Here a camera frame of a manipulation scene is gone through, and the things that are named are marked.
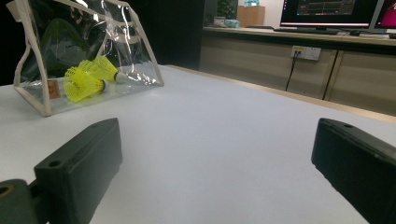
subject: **monitor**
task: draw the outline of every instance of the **monitor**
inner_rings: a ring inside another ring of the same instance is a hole
[[[396,0],[384,0],[375,22],[377,29],[396,29]]]
[[[281,27],[368,29],[377,0],[284,0]]]

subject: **power outlet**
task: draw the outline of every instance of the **power outlet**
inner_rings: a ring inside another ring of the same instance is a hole
[[[317,61],[319,60],[319,55],[320,55],[320,49],[310,48],[310,47],[305,48],[305,53],[304,53],[305,59]]]
[[[305,47],[302,46],[293,46],[293,48],[291,49],[291,55],[290,57],[295,57],[295,53],[296,52],[300,52],[297,55],[297,58],[304,58],[305,57]]]

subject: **table surface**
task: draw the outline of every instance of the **table surface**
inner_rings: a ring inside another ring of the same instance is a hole
[[[346,34],[345,32],[339,32],[338,35],[311,35],[311,34],[300,34],[300,33],[275,32],[269,29],[255,29],[255,28],[204,27],[204,30],[213,31],[213,32],[234,33],[234,34],[267,35],[267,36],[279,36],[279,37],[304,38],[304,39],[313,39],[313,40],[328,40],[328,41],[357,43],[357,44],[396,46],[396,39],[389,39],[388,35],[361,34],[359,36],[353,36]]]
[[[118,118],[124,160],[91,223],[367,223],[310,160],[318,120],[396,146],[394,117],[160,67],[163,87],[48,118],[1,87],[0,180],[32,182],[51,152]]]

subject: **clear plastic bag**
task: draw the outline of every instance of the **clear plastic bag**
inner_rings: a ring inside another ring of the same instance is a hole
[[[14,0],[26,51],[14,86],[43,116],[163,86],[131,7],[115,0]]]

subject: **shuttlecock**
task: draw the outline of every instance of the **shuttlecock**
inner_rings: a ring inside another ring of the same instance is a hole
[[[127,81],[127,76],[119,72],[104,55],[96,57],[92,62],[84,60],[78,67],[99,79],[112,80],[118,83],[125,83]]]
[[[70,67],[64,74],[64,91],[72,102],[102,92],[107,85],[105,80],[93,77],[78,67]]]

